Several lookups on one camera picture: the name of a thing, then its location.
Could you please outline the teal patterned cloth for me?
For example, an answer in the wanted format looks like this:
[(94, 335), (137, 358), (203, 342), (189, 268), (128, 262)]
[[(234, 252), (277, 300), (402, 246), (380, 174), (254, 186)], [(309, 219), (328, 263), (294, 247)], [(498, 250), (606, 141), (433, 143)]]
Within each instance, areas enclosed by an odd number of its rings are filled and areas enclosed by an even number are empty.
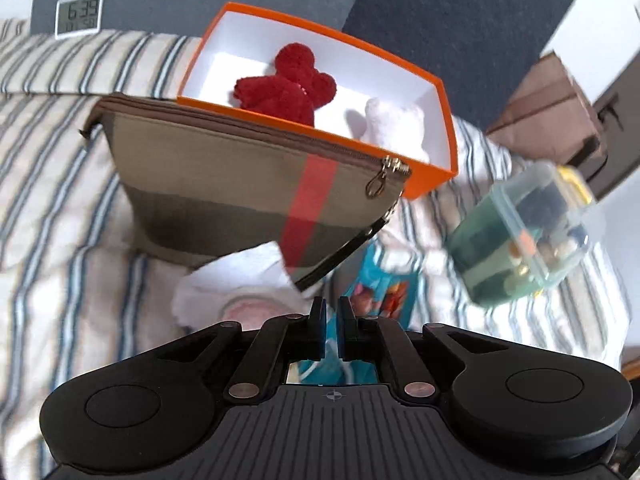
[(423, 258), (392, 238), (390, 246), (376, 240), (326, 279), (322, 290), (329, 294), (326, 311), (326, 353), (320, 361), (297, 363), (298, 381), (313, 386), (375, 384), (375, 367), (367, 362), (346, 362), (338, 356), (337, 299), (349, 299), (358, 316), (392, 318), (401, 327), (410, 325), (418, 294)]

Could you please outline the white pink soft toy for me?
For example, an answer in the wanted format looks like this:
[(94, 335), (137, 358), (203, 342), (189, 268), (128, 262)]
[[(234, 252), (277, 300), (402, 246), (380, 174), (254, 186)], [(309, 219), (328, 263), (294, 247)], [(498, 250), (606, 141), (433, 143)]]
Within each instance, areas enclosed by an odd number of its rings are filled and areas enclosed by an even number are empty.
[(180, 326), (190, 330), (224, 321), (258, 330), (270, 318), (308, 313), (319, 290), (319, 285), (298, 290), (279, 245), (269, 242), (207, 263), (182, 278), (171, 312)]

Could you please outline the clear plastic storage container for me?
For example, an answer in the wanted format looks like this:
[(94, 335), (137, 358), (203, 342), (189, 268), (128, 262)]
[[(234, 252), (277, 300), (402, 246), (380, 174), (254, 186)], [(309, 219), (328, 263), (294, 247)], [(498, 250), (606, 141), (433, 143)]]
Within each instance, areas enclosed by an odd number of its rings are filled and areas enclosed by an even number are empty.
[(490, 308), (559, 284), (603, 232), (580, 172), (538, 160), (491, 185), (447, 248), (471, 301)]

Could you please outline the brown plaid zipper pouch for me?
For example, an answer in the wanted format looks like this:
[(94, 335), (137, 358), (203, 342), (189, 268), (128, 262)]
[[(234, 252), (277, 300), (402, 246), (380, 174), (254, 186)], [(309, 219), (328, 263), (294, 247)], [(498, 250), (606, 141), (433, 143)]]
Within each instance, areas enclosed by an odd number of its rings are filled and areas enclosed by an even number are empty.
[(331, 273), (385, 226), (411, 171), (326, 140), (121, 93), (96, 102), (149, 255), (198, 268), (276, 243), (299, 289)]

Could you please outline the striped bed cover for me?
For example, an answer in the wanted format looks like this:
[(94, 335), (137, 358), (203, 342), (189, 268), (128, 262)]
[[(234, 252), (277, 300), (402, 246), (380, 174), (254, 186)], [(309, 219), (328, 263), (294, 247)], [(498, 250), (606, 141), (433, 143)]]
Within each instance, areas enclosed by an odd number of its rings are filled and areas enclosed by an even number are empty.
[[(39, 429), (48, 394), (81, 373), (182, 335), (170, 303), (183, 266), (134, 250), (131, 209), (104, 140), (80, 135), (104, 94), (171, 99), (198, 40), (104, 30), (56, 40), (1, 24), (1, 474), (53, 468)], [(376, 262), (419, 275), (409, 325), (443, 322), (617, 366), (630, 314), (602, 246), (559, 286), (510, 304), (472, 303), (442, 241), (523, 159), (454, 121), (457, 177), (401, 202)]]

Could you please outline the white plush toy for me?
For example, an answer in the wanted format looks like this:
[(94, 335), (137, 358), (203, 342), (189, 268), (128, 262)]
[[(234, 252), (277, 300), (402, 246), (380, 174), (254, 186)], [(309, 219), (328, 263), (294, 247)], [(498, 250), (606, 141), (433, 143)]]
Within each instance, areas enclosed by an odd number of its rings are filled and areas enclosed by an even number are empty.
[(420, 160), (431, 157), (424, 150), (424, 113), (416, 104), (398, 105), (389, 100), (373, 98), (364, 110), (366, 128), (359, 140), (395, 154)]

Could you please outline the red plush toy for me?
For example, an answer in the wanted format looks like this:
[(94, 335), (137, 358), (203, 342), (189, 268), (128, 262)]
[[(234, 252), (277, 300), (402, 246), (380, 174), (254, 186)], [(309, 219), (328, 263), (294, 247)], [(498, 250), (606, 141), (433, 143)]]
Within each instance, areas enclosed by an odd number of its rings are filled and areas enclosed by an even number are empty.
[(272, 75), (236, 81), (232, 96), (241, 110), (314, 126), (314, 112), (334, 99), (334, 78), (314, 67), (314, 52), (304, 44), (287, 44), (273, 61)]

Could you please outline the brown paper bag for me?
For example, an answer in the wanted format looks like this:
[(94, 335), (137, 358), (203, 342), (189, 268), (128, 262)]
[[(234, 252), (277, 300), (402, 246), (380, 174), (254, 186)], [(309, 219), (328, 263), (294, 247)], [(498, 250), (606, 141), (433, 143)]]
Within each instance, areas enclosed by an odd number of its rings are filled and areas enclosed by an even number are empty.
[(579, 167), (608, 154), (602, 122), (553, 52), (529, 70), (486, 136), (512, 153)]

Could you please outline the orange cardboard box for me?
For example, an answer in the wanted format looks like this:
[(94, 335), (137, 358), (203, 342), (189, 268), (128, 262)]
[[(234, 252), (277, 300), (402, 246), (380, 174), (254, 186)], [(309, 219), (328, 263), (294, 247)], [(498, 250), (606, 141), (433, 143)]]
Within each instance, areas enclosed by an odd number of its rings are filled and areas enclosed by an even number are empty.
[(396, 157), (414, 200), (458, 173), (442, 81), (335, 29), (228, 2), (186, 69), (179, 103)]

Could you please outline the dark blue headboard panel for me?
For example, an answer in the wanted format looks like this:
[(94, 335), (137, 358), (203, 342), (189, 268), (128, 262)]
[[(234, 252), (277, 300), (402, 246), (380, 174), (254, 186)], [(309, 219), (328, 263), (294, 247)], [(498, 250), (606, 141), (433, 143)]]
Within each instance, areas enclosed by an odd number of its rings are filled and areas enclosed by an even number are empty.
[(344, 32), (436, 75), (480, 129), (502, 113), (573, 0), (356, 0)]

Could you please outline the white digital clock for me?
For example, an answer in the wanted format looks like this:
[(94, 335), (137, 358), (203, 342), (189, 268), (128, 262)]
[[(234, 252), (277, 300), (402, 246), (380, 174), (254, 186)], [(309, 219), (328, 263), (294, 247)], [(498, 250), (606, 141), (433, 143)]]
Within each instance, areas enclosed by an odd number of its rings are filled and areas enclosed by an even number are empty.
[(101, 31), (104, 0), (58, 0), (55, 9), (56, 40), (94, 35)]

